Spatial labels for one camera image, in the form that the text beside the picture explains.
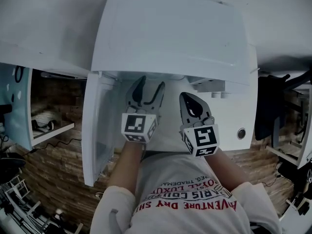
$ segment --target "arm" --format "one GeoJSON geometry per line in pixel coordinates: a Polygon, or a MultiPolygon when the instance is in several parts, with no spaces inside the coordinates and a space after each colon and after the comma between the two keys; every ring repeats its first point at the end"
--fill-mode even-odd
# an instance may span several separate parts
{"type": "Polygon", "coordinates": [[[143,144],[126,142],[119,160],[111,174],[108,187],[118,186],[127,189],[133,195],[136,191],[137,174],[143,154],[143,144]]]}
{"type": "Polygon", "coordinates": [[[214,155],[205,156],[208,165],[213,170],[221,185],[228,191],[234,190],[240,184],[248,182],[248,176],[219,148],[214,155]]]}
{"type": "Polygon", "coordinates": [[[108,188],[97,206],[91,224],[91,234],[116,233],[111,222],[112,212],[116,212],[116,221],[121,232],[130,227],[131,216],[136,206],[134,196],[137,174],[142,156],[142,144],[126,142],[119,160],[111,174],[108,188]]]}
{"type": "Polygon", "coordinates": [[[221,149],[205,159],[222,186],[243,207],[250,223],[262,226],[272,234],[282,233],[274,206],[262,184],[246,183],[248,176],[221,149]]]}

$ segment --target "black chair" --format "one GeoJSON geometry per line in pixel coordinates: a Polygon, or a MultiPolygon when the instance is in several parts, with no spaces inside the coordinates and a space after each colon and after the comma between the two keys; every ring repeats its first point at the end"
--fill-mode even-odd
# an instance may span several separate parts
{"type": "Polygon", "coordinates": [[[8,183],[18,173],[19,168],[24,167],[26,160],[17,153],[0,154],[0,185],[8,183]]]}
{"type": "Polygon", "coordinates": [[[284,93],[294,89],[308,81],[311,83],[311,69],[304,74],[289,79],[290,75],[282,78],[267,76],[258,78],[258,101],[254,123],[256,140],[262,140],[271,136],[272,147],[278,146],[279,129],[285,125],[285,107],[288,106],[297,111],[302,111],[300,106],[285,101],[284,93]]]}

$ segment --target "wooden floor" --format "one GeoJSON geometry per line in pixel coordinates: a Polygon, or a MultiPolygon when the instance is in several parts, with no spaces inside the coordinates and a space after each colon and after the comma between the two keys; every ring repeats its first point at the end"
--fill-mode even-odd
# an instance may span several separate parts
{"type": "MultiPolygon", "coordinates": [[[[56,144],[58,140],[66,143],[72,138],[81,139],[81,120],[83,109],[83,93],[85,82],[40,78],[34,73],[31,93],[32,114],[38,119],[46,117],[57,118],[61,122],[74,122],[75,128],[50,139],[56,144]]],[[[296,115],[288,118],[287,126],[281,131],[281,143],[294,139],[296,115]]],[[[264,150],[268,139],[253,140],[250,150],[230,151],[226,154],[247,174],[253,184],[265,182],[265,187],[278,215],[282,215],[287,204],[285,200],[292,196],[293,184],[276,176],[277,156],[264,150]]],[[[41,143],[36,148],[43,148],[41,143]]],[[[11,151],[26,153],[18,145],[11,151]]],[[[296,148],[288,147],[289,152],[296,152],[296,148]]],[[[58,147],[47,146],[45,150],[26,155],[26,166],[23,168],[23,178],[32,191],[33,200],[40,200],[48,214],[53,215],[56,209],[64,211],[64,217],[73,225],[84,224],[83,231],[88,232],[93,213],[99,202],[96,192],[103,192],[106,188],[109,174],[118,154],[114,155],[112,163],[104,170],[94,187],[84,185],[81,159],[81,142],[73,140],[69,145],[59,144],[58,147]]]]}

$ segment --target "white cabinet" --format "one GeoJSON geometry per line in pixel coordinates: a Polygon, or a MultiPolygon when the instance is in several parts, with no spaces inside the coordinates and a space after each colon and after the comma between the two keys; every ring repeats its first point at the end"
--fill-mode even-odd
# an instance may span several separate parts
{"type": "Polygon", "coordinates": [[[147,76],[143,101],[166,84],[160,125],[147,150],[188,151],[178,132],[181,92],[209,104],[221,129],[221,148],[249,148],[257,93],[257,72],[251,71],[256,69],[255,48],[247,44],[242,17],[232,7],[208,0],[107,0],[83,107],[85,184],[93,186],[114,148],[123,146],[125,94],[142,75],[147,76]],[[230,96],[199,93],[196,79],[226,81],[230,96]],[[241,128],[244,139],[237,138],[241,128]]]}

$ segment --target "forearm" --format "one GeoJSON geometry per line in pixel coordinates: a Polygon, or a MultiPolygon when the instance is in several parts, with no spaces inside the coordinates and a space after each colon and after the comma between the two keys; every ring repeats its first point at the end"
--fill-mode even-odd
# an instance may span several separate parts
{"type": "Polygon", "coordinates": [[[136,142],[126,142],[121,155],[111,174],[108,186],[119,186],[135,194],[137,174],[142,157],[143,145],[136,142]]]}
{"type": "Polygon", "coordinates": [[[205,156],[205,159],[221,185],[227,190],[232,191],[244,182],[248,182],[248,176],[221,150],[214,155],[205,156]]]}

